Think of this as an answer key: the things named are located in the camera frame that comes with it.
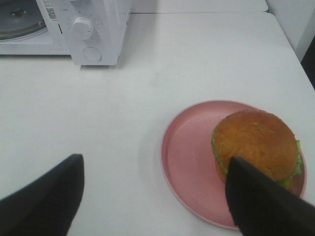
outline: glass turntable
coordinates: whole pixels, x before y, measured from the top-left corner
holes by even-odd
[[[0,40],[46,28],[36,0],[0,0]]]

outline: barcode sticker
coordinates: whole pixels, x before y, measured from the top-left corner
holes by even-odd
[[[43,0],[44,6],[47,10],[49,19],[52,21],[58,21],[56,13],[53,9],[53,6],[51,5],[51,0]]]
[[[47,12],[48,12],[48,15],[49,15],[49,18],[52,20],[52,21],[57,21],[57,16],[55,14],[55,11],[53,8],[46,8]]]

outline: microwave dial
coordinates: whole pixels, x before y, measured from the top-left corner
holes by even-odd
[[[88,40],[95,34],[95,27],[89,19],[78,17],[72,23],[71,32],[81,40]]]

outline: white table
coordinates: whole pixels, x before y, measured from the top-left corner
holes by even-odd
[[[265,0],[134,0],[132,13],[264,12]]]
[[[0,198],[72,153],[86,185],[70,236],[240,235],[183,207],[159,163],[164,129],[194,103],[228,99],[281,117],[301,140],[315,204],[315,92],[268,13],[138,14],[115,67],[0,57]]]

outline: white wall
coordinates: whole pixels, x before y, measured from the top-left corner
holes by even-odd
[[[315,35],[315,0],[266,0],[301,61]]]

